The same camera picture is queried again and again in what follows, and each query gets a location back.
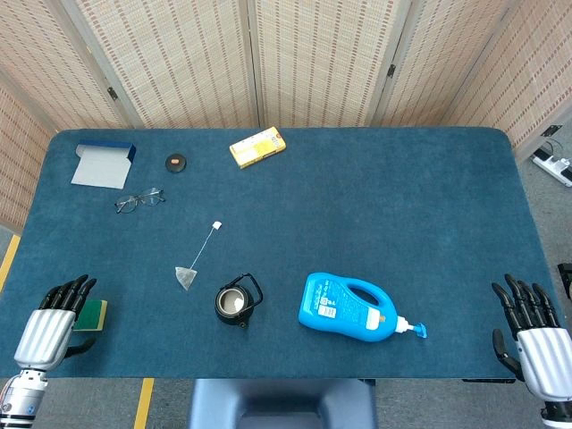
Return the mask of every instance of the blue tablecloth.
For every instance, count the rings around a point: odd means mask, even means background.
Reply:
[[[281,130],[284,152],[240,170],[229,145],[255,130],[68,130],[51,142],[0,296],[0,375],[46,290],[89,273],[105,329],[52,376],[507,377],[491,281],[513,273],[553,293],[506,136],[485,128]],[[137,147],[124,190],[71,185],[83,139]],[[173,152],[184,172],[164,167]],[[116,214],[150,187],[166,202]],[[185,291],[189,266],[216,232]],[[298,322],[309,273],[373,282],[429,336],[364,343]],[[249,328],[221,323],[219,288],[251,272],[265,292]],[[87,334],[74,334],[77,343]]]

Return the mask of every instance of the gray carpet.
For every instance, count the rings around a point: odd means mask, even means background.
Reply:
[[[572,157],[572,124],[554,137],[564,147],[555,145],[556,152]],[[572,303],[566,299],[556,265],[572,262],[572,189],[530,161],[520,166],[520,174],[569,329]],[[0,230],[0,256],[8,240]],[[52,380],[34,428],[132,427],[140,385],[140,380],[133,379]],[[191,390],[189,380],[156,380],[147,428],[186,427]],[[543,403],[533,398],[522,383],[379,380],[376,392],[380,429],[543,428],[539,416]]]

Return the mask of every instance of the robotic hand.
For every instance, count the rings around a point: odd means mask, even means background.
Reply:
[[[47,387],[46,373],[64,358],[87,351],[91,338],[77,347],[68,347],[72,327],[96,279],[82,275],[63,286],[52,288],[28,319],[14,359],[22,371],[0,392],[0,428],[32,427]]]
[[[528,390],[546,404],[541,412],[547,427],[572,428],[572,340],[560,327],[551,300],[538,284],[534,292],[510,274],[505,280],[514,302],[497,283],[492,289],[500,298],[517,343],[520,362],[509,356],[502,332],[492,332],[492,345],[499,361]]]

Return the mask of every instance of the glasses lens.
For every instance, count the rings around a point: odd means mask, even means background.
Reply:
[[[156,206],[160,201],[164,201],[163,191],[158,188],[151,188],[143,191],[139,196],[143,204]]]
[[[121,197],[115,202],[115,206],[117,207],[117,213],[129,213],[135,210],[137,199],[131,195]]]

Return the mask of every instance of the yellow box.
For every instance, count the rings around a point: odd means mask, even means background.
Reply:
[[[257,163],[267,156],[282,152],[286,143],[275,127],[269,128],[231,145],[230,150],[240,168]]]

